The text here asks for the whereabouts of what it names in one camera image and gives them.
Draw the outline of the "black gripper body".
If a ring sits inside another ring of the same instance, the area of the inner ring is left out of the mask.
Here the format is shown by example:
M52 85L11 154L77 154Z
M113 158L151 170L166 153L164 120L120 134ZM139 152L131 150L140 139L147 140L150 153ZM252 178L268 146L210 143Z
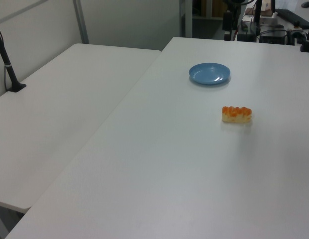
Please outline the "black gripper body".
M224 31L232 31L236 29L238 17L239 17L238 11L227 10L226 12L224 12L222 29Z

